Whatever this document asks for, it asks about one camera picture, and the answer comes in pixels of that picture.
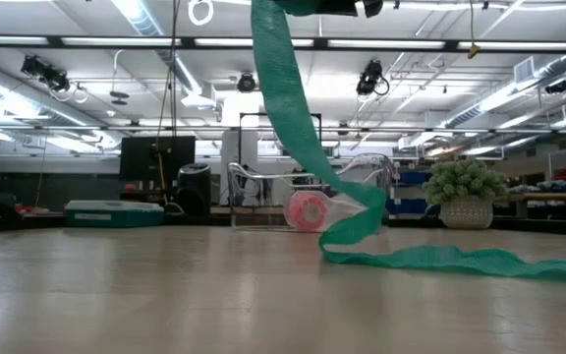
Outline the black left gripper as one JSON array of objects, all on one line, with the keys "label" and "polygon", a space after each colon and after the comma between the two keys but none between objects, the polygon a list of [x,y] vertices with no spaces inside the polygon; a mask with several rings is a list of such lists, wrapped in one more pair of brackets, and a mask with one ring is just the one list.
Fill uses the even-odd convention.
[{"label": "black left gripper", "polygon": [[[356,2],[358,0],[320,0],[319,13],[321,15],[357,16]],[[383,8],[383,0],[362,0],[365,16],[377,16]]]}]

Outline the clear plastic bag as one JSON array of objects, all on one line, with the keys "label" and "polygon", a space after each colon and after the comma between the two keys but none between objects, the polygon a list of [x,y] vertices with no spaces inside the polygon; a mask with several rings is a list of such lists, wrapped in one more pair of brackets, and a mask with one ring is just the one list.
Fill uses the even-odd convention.
[{"label": "clear plastic bag", "polygon": [[[322,231],[325,231],[326,229],[328,229],[331,225],[335,224],[336,222],[338,222],[342,219],[345,219],[345,218],[352,217],[352,216],[354,216],[354,215],[356,215],[356,214],[367,209],[365,206],[356,202],[355,200],[348,197],[347,195],[337,194],[335,197],[330,198],[326,194],[324,194],[324,193],[322,193],[322,194],[323,194],[323,199],[326,201],[326,204],[327,204],[327,207],[328,207],[328,212],[327,212],[327,215],[326,215],[324,225],[322,226],[322,228],[319,231],[303,231],[303,232],[322,232]],[[284,208],[283,208],[283,214],[285,216],[286,221],[287,221],[288,205],[289,205],[290,199],[284,205]]]}]

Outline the blue storage bins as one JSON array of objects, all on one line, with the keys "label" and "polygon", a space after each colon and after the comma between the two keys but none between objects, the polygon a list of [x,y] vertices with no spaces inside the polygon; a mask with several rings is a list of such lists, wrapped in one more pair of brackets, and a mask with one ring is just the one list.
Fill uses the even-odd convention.
[{"label": "blue storage bins", "polygon": [[423,183],[431,174],[424,171],[404,170],[392,178],[388,211],[399,217],[423,215],[428,207]]}]

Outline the clear plastic container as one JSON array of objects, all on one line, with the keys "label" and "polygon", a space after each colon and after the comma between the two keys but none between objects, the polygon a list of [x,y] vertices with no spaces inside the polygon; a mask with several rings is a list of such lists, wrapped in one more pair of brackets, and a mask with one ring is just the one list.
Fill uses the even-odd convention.
[{"label": "clear plastic container", "polygon": [[321,191],[330,198],[347,195],[303,169],[264,174],[233,162],[227,171],[231,225],[239,230],[303,232],[293,229],[283,214],[296,191]]}]

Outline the black monitor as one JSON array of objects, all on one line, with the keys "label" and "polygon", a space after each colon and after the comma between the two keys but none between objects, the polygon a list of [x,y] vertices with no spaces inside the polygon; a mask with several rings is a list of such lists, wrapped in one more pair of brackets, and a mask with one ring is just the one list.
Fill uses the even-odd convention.
[{"label": "black monitor", "polygon": [[194,163],[196,138],[124,138],[121,143],[119,179],[121,181],[176,180],[179,169]]}]

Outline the green cloth towel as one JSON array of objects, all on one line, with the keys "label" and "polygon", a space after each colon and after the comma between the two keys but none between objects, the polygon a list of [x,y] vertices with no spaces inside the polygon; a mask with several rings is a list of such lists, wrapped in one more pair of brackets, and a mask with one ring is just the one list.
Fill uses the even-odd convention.
[{"label": "green cloth towel", "polygon": [[266,113],[283,145],[309,173],[365,206],[323,231],[318,247],[336,264],[465,272],[492,276],[566,281],[566,260],[527,263],[503,249],[463,251],[455,246],[418,246],[391,254],[340,253],[332,245],[355,245],[376,233],[385,208],[385,192],[371,185],[343,181],[333,170],[311,122],[287,15],[313,15],[337,0],[252,0],[254,58]]}]

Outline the wooden background table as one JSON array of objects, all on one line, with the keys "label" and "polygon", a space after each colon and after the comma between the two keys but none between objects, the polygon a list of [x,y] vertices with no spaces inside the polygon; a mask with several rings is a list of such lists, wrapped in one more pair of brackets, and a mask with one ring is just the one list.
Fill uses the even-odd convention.
[{"label": "wooden background table", "polygon": [[515,205],[518,218],[566,220],[566,193],[512,194],[506,196],[503,201]]}]

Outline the green potted plant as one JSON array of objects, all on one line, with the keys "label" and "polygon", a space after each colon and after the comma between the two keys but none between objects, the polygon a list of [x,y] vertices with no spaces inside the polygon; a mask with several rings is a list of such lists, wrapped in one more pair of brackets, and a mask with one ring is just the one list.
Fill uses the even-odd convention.
[{"label": "green potted plant", "polygon": [[440,207],[438,218],[453,229],[487,229],[493,202],[507,194],[505,175],[476,159],[435,163],[423,190],[427,202]]}]

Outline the pink bandage roll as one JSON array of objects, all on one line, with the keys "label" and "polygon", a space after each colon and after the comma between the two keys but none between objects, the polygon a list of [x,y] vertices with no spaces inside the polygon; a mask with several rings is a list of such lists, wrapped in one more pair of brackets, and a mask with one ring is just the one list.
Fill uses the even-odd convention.
[{"label": "pink bandage roll", "polygon": [[288,205],[287,221],[302,231],[319,231],[324,225],[328,207],[323,194],[315,191],[297,191]]}]

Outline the teal packaged box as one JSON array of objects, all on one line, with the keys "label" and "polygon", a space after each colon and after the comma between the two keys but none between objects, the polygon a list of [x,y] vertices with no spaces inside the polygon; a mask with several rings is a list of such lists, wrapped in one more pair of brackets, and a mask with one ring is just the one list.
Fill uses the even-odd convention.
[{"label": "teal packaged box", "polygon": [[164,208],[158,204],[127,201],[70,201],[64,215],[71,227],[146,227],[162,223]]}]

